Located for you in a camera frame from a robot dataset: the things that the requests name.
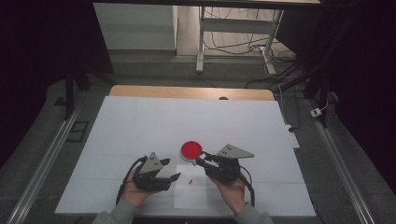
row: metal bracket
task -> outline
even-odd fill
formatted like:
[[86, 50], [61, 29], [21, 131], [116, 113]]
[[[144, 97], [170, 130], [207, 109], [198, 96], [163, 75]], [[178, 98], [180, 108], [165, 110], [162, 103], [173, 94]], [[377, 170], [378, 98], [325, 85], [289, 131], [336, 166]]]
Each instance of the metal bracket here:
[[160, 160], [158, 160], [157, 155], [154, 152], [151, 152], [147, 161], [143, 165], [142, 169], [140, 169], [140, 174], [146, 174], [154, 171], [159, 171], [163, 168]]
[[252, 158], [254, 157], [254, 154], [245, 151], [244, 149], [241, 149], [239, 147], [227, 144], [220, 152], [218, 152], [218, 156], [227, 159], [242, 159]]

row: floor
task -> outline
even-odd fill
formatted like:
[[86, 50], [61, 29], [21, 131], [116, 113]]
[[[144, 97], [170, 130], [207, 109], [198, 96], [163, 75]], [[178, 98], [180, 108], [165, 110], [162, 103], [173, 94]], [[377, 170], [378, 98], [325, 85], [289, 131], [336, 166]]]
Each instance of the floor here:
[[[228, 11], [220, 10], [222, 16], [227, 15], [227, 13]], [[244, 15], [244, 13], [246, 12], [237, 12], [236, 14]], [[188, 18], [191, 19], [195, 17], [190, 12], [186, 12], [186, 15], [189, 15]], [[179, 21], [179, 31], [182, 29], [194, 28], [183, 25]], [[206, 43], [211, 42], [210, 35], [206, 34]], [[229, 40], [230, 37], [224, 37], [224, 42], [221, 42], [219, 36], [215, 35], [215, 38], [218, 45], [233, 43], [226, 42], [226, 40], [231, 41]], [[239, 41], [246, 41], [248, 38], [249, 35], [241, 35]], [[247, 46], [242, 48], [235, 50], [246, 50]], [[213, 55], [205, 59], [205, 71], [197, 75], [195, 73], [195, 58], [189, 56], [196, 54], [196, 52], [193, 52], [194, 50], [196, 49], [191, 47], [191, 44], [186, 45], [185, 49], [180, 47], [177, 53], [183, 56], [178, 57], [114, 53], [110, 55], [115, 70], [115, 75], [112, 77], [118, 83], [124, 85], [268, 89], [270, 85], [272, 85], [271, 88], [277, 88], [278, 83], [291, 80], [302, 72], [296, 70], [290, 77], [281, 80], [271, 78], [265, 75], [262, 58], [260, 55], [256, 57], [256, 52], [250, 52], [251, 55], [247, 57], [240, 55], [223, 57], [226, 54], [220, 55], [221, 57], [214, 57], [218, 52], [213, 50]], [[211, 55], [211, 51], [206, 50], [206, 54]], [[287, 63], [275, 64], [276, 71], [282, 71], [287, 66]], [[81, 135], [70, 133], [67, 136], [68, 140], [64, 143], [43, 187], [39, 191], [25, 223], [91, 223], [94, 219], [93, 216], [69, 217], [54, 214], [100, 105], [111, 89], [111, 86], [103, 80], [92, 75], [89, 75], [89, 78], [92, 87], [86, 92], [86, 100], [77, 117], [77, 121], [88, 123], [87, 132]], [[297, 128], [295, 134], [301, 147], [295, 150], [295, 155], [318, 216], [274, 217], [274, 221], [275, 223], [361, 223], [332, 164], [332, 160], [329, 158], [328, 150], [318, 134], [315, 121], [309, 116], [309, 108], [301, 94], [303, 88], [304, 83], [283, 92], [282, 96], [276, 94], [276, 99], [279, 104], [280, 102], [283, 103], [286, 122]], [[47, 102], [44, 104], [41, 113], [21, 141], [14, 155], [0, 170], [0, 223], [7, 221], [35, 168], [62, 125], [64, 105], [55, 103], [58, 99], [62, 100], [64, 95], [64, 81], [54, 83], [49, 87]], [[395, 195], [371, 164], [359, 144], [338, 120], [333, 111], [335, 104], [335, 101], [331, 101], [327, 108], [328, 130], [332, 134], [334, 143], [339, 148], [349, 172], [367, 202], [376, 223], [396, 223]], [[134, 223], [185, 223], [185, 221], [185, 219], [152, 219], [150, 221], [136, 219]], [[193, 219], [188, 221], [189, 223], [232, 223], [230, 220]]]

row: wooden edge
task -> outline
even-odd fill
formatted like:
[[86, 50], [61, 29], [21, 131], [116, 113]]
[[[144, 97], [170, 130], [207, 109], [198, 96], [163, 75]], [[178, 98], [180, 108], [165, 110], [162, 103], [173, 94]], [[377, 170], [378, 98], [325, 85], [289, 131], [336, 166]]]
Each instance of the wooden edge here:
[[216, 99], [226, 97], [229, 100], [274, 101], [274, 95], [268, 90], [162, 87], [162, 86], [126, 86], [117, 85], [110, 96], [134, 96], [151, 98]]

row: red disc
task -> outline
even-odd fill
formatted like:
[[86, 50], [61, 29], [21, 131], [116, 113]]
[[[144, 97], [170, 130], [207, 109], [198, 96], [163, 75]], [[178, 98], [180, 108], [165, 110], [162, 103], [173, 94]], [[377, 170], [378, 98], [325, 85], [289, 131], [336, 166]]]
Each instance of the red disc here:
[[199, 143], [190, 141], [183, 144], [181, 147], [181, 155], [187, 160], [195, 160], [202, 152], [202, 147]]

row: hand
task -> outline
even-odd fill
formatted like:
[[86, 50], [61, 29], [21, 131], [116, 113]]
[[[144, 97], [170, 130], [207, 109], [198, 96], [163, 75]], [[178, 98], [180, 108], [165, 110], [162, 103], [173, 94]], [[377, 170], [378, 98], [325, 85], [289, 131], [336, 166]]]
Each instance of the hand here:
[[218, 187], [221, 197], [235, 215], [238, 215], [245, 208], [245, 184], [239, 178], [233, 183], [223, 184], [217, 179], [209, 177]]
[[144, 191], [139, 189], [133, 181], [132, 177], [134, 177], [135, 169], [129, 174], [127, 182], [125, 184], [124, 191], [122, 193], [122, 198], [127, 202], [131, 203], [133, 206], [138, 207], [143, 204], [143, 202], [147, 199], [151, 194], [157, 193], [156, 191]]

